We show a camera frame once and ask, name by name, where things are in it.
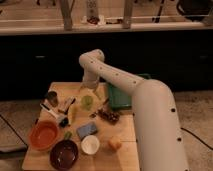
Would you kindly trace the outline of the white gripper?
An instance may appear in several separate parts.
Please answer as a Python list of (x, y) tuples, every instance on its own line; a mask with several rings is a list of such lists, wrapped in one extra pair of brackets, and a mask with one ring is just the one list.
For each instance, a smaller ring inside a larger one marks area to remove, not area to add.
[(98, 99), (100, 99), (100, 95), (97, 91), (97, 87), (99, 84), (99, 76), (97, 74), (94, 74), (91, 71), (85, 70), (83, 79), (82, 79), (82, 85), (79, 87), (79, 92), (84, 89), (84, 87), (89, 89), (94, 89), (93, 93), (97, 96)]

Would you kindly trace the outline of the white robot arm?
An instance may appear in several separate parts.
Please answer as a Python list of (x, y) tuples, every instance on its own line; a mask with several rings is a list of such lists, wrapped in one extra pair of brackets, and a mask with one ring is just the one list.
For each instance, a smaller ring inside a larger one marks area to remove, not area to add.
[(103, 78), (131, 97), (141, 171), (189, 171), (176, 103), (170, 88), (104, 63), (104, 53), (83, 53), (82, 84), (96, 89)]

